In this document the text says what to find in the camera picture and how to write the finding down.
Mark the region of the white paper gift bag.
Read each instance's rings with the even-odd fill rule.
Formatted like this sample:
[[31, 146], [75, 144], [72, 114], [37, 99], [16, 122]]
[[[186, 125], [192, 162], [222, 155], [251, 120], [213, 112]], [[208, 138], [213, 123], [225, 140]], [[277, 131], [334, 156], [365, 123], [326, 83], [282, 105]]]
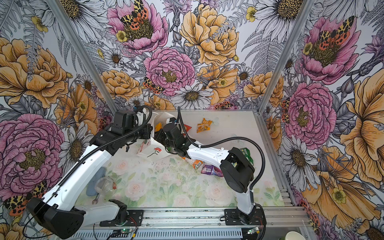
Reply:
[[149, 121], [149, 124], [153, 127], [150, 134], [151, 137], [148, 140], [143, 140], [137, 151], [139, 157], [155, 162], [171, 155], [165, 147], [165, 144], [161, 143], [160, 140], [156, 140], [155, 137], [156, 126], [161, 124], [162, 127], [164, 127], [170, 122], [169, 120], [171, 118], [175, 118], [175, 116], [168, 112], [153, 112]]

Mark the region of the purple snack bag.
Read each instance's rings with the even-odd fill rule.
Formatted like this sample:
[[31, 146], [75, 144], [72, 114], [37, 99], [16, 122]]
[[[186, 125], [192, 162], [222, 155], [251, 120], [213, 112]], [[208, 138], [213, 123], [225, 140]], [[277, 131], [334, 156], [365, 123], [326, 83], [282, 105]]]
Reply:
[[217, 168], [213, 165], [206, 165], [206, 164], [204, 164], [204, 166], [201, 170], [201, 174], [216, 176], [216, 177], [220, 177], [220, 178], [222, 178], [224, 176], [223, 172], [219, 168]]

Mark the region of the yellow mango snack bag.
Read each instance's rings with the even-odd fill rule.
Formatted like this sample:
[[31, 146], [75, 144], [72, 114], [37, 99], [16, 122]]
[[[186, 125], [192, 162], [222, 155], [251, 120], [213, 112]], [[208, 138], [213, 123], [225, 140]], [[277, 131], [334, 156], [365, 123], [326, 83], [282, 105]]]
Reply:
[[158, 123], [156, 126], [155, 126], [155, 133], [159, 132], [160, 130], [162, 130], [163, 128], [163, 124], [162, 123]]

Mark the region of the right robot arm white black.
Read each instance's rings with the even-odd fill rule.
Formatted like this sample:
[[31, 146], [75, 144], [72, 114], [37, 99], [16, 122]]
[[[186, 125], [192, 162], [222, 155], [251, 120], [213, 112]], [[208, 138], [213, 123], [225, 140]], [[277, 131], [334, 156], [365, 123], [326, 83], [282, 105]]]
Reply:
[[255, 215], [255, 202], [252, 187], [255, 168], [242, 151], [206, 147], [185, 136], [175, 123], [168, 123], [155, 131], [155, 140], [159, 140], [166, 150], [171, 150], [182, 158], [198, 160], [220, 169], [227, 185], [237, 194], [237, 216], [232, 219], [249, 225]]

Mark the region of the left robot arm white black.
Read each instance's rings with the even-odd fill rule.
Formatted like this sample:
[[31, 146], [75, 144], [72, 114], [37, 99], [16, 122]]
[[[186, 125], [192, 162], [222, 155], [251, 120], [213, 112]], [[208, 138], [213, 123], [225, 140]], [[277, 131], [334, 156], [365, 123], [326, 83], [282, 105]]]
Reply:
[[63, 240], [72, 237], [80, 228], [98, 222], [123, 225], [128, 220], [127, 206], [118, 200], [81, 208], [75, 203], [99, 169], [119, 149], [138, 139], [150, 139], [152, 115], [148, 106], [116, 112], [113, 122], [92, 138], [64, 177], [42, 198], [32, 198], [28, 202], [27, 210], [33, 219]]

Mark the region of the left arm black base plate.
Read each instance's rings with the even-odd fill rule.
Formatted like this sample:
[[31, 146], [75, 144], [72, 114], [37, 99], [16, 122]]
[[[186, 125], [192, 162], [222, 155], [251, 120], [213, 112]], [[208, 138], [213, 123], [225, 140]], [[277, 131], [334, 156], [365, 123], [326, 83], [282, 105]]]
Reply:
[[111, 221], [100, 222], [100, 227], [140, 227], [144, 210], [127, 210], [125, 214]]

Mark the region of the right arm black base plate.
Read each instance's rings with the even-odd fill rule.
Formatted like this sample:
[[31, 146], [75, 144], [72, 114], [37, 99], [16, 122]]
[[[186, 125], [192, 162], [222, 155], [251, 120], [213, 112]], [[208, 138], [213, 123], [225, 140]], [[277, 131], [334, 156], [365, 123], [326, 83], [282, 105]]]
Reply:
[[267, 224], [264, 212], [257, 208], [254, 208], [248, 215], [239, 209], [224, 209], [224, 222], [227, 226], [261, 226]]

